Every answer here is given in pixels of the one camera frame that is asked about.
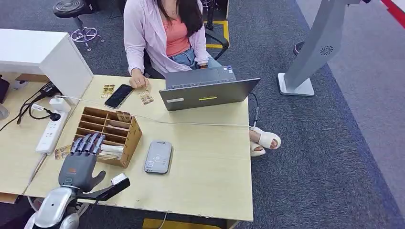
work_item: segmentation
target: wooden compartment box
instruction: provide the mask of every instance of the wooden compartment box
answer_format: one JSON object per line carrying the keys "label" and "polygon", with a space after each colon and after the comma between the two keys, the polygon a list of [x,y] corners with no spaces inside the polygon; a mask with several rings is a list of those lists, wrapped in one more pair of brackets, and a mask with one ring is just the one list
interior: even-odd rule
{"label": "wooden compartment box", "polygon": [[[120,127],[121,129],[113,128],[111,125]],[[97,161],[124,168],[128,167],[140,137],[142,136],[142,131],[135,117],[131,117],[130,123],[125,123],[118,120],[118,116],[115,112],[85,107],[76,130],[74,141],[87,134],[97,132],[106,136],[103,144],[124,147],[120,160],[97,159]]]}

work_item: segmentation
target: power strip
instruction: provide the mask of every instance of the power strip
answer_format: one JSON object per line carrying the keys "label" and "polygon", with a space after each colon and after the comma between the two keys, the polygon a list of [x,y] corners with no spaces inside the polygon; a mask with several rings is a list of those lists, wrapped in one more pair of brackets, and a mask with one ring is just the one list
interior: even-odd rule
{"label": "power strip", "polygon": [[37,145],[35,151],[41,154],[51,154],[56,147],[59,136],[62,133],[64,124],[66,123],[69,112],[58,112],[53,111],[61,115],[61,118],[58,121],[49,121],[46,126],[45,131],[42,134],[42,137]]}

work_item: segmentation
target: long black hair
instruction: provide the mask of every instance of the long black hair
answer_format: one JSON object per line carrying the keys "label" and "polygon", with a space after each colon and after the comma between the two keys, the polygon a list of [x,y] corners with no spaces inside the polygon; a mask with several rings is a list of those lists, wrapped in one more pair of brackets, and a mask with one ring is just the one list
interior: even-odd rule
{"label": "long black hair", "polygon": [[[155,0],[160,11],[162,11],[167,21],[173,20],[164,9],[162,0]],[[203,16],[197,1],[200,0],[177,0],[176,4],[179,8],[180,20],[186,24],[187,36],[190,37],[203,26]]]}

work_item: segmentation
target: denim shorts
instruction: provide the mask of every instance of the denim shorts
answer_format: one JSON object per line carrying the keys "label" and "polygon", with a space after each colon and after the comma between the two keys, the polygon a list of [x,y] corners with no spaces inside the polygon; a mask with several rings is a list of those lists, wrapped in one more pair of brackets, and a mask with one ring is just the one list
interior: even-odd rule
{"label": "denim shorts", "polygon": [[[179,53],[177,55],[169,57],[172,61],[179,63],[179,64],[184,64],[186,66],[189,66],[191,69],[198,69],[197,62],[195,61],[195,54],[194,54],[194,49],[189,48],[186,51]],[[215,68],[215,67],[221,67],[222,65],[219,64],[216,60],[214,60],[211,56],[208,58],[208,67],[209,68]]]}

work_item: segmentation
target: laptop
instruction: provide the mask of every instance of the laptop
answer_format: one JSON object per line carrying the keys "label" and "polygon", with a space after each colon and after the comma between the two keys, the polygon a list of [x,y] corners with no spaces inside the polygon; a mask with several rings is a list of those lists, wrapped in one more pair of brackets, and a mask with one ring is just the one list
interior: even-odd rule
{"label": "laptop", "polygon": [[236,80],[231,66],[165,73],[159,91],[168,111],[241,102],[260,78]]}

